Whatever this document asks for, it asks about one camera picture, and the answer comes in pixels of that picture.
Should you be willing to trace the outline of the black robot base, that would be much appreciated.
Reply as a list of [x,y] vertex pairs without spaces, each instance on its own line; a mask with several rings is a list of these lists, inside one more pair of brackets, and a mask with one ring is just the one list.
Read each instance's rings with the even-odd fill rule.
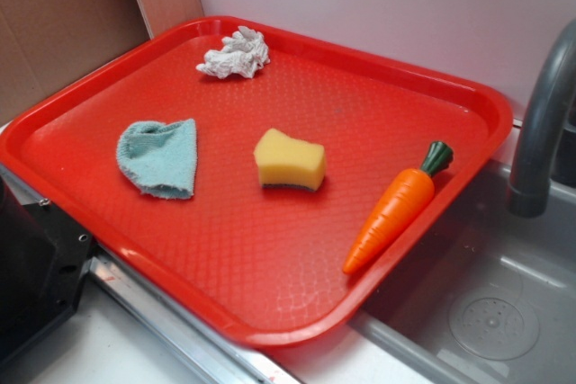
[[21,204],[1,182],[1,366],[72,317],[92,234],[55,204]]

